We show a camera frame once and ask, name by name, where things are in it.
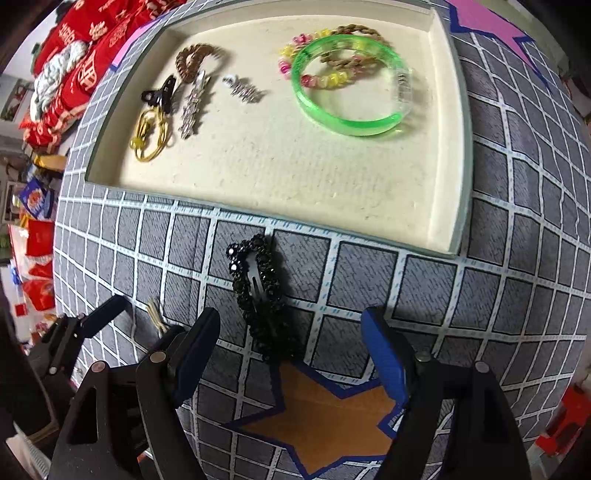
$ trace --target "gray grid mat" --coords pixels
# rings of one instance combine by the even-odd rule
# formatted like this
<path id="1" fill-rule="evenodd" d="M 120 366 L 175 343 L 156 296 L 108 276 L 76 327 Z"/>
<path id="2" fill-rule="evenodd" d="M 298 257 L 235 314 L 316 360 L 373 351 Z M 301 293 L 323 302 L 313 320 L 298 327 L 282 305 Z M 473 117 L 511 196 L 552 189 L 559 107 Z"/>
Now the gray grid mat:
<path id="1" fill-rule="evenodd" d="M 282 257 L 287 303 L 307 337 L 307 363 L 344 384 L 370 379 L 374 365 L 357 322 L 366 306 L 386 304 L 390 323 L 410 332 L 416 347 L 431 348 L 453 364 L 481 358 L 489 363 L 529 445 L 569 383 L 591 312 L 591 158 L 581 140 L 588 135 L 547 58 L 527 45 L 551 96 L 500 43 L 454 35 L 469 89 L 475 173 L 472 211 L 453 260 L 295 222 L 85 184 L 100 125 L 142 48 L 165 24 L 219 3 L 190 2 L 157 22 L 119 71 L 107 73 L 80 124 L 56 223 L 58 309 L 88 312 L 113 293 L 132 303 L 129 314 L 85 342 L 80 372 L 95 359 L 119 365 L 141 357 L 157 338 L 146 313 L 149 297 L 160 299 L 170 323 L 190 324 L 205 306 L 214 306 L 223 320 L 216 368 L 208 367 L 193 401 L 179 410 L 188 438 L 214 478 L 298 476 L 284 449 L 254 440 L 241 446 L 247 444 L 243 435 L 219 426 L 272 404 L 268 369 L 251 349 L 224 258 L 230 241 L 264 232 Z M 446 7 L 436 8 L 449 17 Z M 347 355 L 339 345 L 346 345 Z M 447 403 L 442 411 L 425 479 L 437 475 L 451 409 Z M 377 463 L 346 467 L 352 480 L 369 479 Z M 321 477 L 343 475 L 338 467 Z"/>

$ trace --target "yellow elastic cord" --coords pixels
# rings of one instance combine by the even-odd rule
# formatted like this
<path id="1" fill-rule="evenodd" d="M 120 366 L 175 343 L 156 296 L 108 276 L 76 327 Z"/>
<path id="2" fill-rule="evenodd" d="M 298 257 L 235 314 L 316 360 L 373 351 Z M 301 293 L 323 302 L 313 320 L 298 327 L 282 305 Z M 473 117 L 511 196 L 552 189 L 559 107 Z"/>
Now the yellow elastic cord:
<path id="1" fill-rule="evenodd" d="M 145 154 L 146 139 L 151 130 L 158 128 L 158 141 L 156 148 L 152 153 Z M 138 126 L 135 130 L 135 136 L 130 140 L 129 147 L 134 151 L 135 158 L 140 162 L 149 162 L 159 155 L 166 145 L 168 138 L 168 122 L 164 112 L 159 106 L 144 110 L 139 116 Z"/>

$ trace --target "transparent green bracelet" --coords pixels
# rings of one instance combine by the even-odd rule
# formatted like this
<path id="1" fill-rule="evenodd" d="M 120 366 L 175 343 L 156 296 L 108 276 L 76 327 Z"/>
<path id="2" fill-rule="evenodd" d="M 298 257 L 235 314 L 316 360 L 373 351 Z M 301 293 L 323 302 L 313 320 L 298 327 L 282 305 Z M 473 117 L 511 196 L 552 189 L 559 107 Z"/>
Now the transparent green bracelet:
<path id="1" fill-rule="evenodd" d="M 356 50 L 374 57 L 392 70 L 396 87 L 392 100 L 394 111 L 392 115 L 370 121 L 346 120 L 331 115 L 306 95 L 300 80 L 306 67 L 316 57 L 335 50 Z M 331 35 L 311 42 L 294 59 L 291 68 L 291 85 L 300 107 L 310 118 L 337 133 L 355 137 L 377 135 L 398 125 L 410 111 L 413 97 L 410 73 L 402 59 L 385 45 L 361 35 Z"/>

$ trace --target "silver hair clip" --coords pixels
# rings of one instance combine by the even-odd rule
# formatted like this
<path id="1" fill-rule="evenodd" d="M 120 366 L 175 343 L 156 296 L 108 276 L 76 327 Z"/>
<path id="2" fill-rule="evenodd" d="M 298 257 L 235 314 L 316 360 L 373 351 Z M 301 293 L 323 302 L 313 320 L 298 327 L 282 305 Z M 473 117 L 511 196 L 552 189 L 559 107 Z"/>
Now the silver hair clip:
<path id="1" fill-rule="evenodd" d="M 194 133 L 193 128 L 195 126 L 197 113 L 200 109 L 199 103 L 209 78 L 209 76 L 205 76 L 204 70 L 199 70 L 199 73 L 193 82 L 193 88 L 187 97 L 186 105 L 183 107 L 183 115 L 181 117 L 183 124 L 178 129 L 178 131 L 181 132 L 181 138 L 183 140 L 188 139 Z"/>
<path id="2" fill-rule="evenodd" d="M 238 75 L 226 75 L 222 83 L 232 89 L 232 96 L 238 95 L 246 103 L 257 103 L 263 96 L 260 90 L 241 80 Z"/>

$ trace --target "black rhinestone hair clip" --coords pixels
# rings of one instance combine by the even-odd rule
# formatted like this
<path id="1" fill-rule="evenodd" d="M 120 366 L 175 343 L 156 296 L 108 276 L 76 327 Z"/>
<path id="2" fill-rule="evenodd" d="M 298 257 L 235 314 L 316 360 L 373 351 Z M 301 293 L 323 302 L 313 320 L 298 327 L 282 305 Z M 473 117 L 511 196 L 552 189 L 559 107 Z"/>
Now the black rhinestone hair clip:
<path id="1" fill-rule="evenodd" d="M 256 349 L 265 361 L 301 358 L 300 342 L 293 323 L 287 318 L 281 288 L 273 265 L 273 255 L 265 236 L 230 244 L 232 288 L 250 328 Z"/>

